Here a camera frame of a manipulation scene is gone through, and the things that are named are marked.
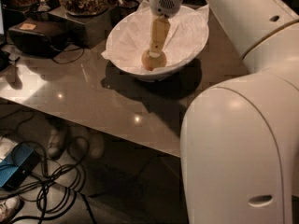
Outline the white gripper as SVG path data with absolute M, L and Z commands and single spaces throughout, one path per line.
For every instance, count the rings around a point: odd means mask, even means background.
M 170 30 L 168 18 L 178 13 L 182 2 L 183 0 L 149 0 L 150 10 L 155 15 L 150 27 L 149 55 L 151 57 L 158 58 L 162 54 Z

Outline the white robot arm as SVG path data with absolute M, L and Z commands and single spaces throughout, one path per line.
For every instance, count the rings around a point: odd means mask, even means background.
M 292 224 L 298 16 L 281 0 L 206 1 L 249 72 L 206 89 L 185 114 L 189 223 Z

